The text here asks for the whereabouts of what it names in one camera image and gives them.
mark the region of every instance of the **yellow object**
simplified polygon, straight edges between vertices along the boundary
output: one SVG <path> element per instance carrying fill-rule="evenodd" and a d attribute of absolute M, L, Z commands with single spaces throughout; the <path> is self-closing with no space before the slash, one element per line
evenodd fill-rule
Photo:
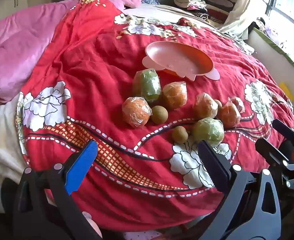
<path fill-rule="evenodd" d="M 283 92 L 289 98 L 289 100 L 293 102 L 294 101 L 294 96 L 289 91 L 289 89 L 286 87 L 285 83 L 284 82 L 281 82 L 281 83 L 279 83 L 278 86 L 280 87 L 281 90 L 283 90 Z"/>

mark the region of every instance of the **green fruit wrapped in plastic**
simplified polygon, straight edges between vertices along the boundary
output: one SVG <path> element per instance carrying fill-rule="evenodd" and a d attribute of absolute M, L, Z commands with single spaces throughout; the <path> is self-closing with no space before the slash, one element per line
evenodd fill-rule
<path fill-rule="evenodd" d="M 224 139 L 224 127 L 220 120 L 207 117 L 194 124 L 192 135 L 197 143 L 206 140 L 215 147 Z"/>
<path fill-rule="evenodd" d="M 158 100 L 161 94 L 159 77 L 154 69 L 138 71 L 133 79 L 133 93 L 148 103 Z"/>

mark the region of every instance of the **white sheet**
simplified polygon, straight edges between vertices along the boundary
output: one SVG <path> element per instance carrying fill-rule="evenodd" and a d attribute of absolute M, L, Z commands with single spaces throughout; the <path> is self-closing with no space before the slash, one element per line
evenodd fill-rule
<path fill-rule="evenodd" d="M 0 106 L 0 182 L 10 178 L 19 183 L 26 167 L 15 128 L 18 96 Z"/>

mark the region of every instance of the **green cloth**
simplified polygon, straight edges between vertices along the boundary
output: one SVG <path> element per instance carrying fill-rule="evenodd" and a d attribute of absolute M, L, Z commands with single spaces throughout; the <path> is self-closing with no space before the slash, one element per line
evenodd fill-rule
<path fill-rule="evenodd" d="M 287 61 L 294 67 L 293 59 L 284 52 L 275 42 L 273 42 L 265 33 L 261 32 L 260 30 L 253 28 L 253 30 L 269 45 L 271 46 L 276 52 L 283 55 Z"/>

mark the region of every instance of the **pink blanket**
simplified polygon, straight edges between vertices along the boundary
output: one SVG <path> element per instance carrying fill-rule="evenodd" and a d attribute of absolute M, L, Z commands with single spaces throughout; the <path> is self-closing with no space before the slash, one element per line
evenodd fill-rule
<path fill-rule="evenodd" d="M 0 21 L 0 104 L 14 98 L 50 43 L 57 24 L 79 0 L 27 8 Z M 122 10 L 141 0 L 110 0 Z"/>

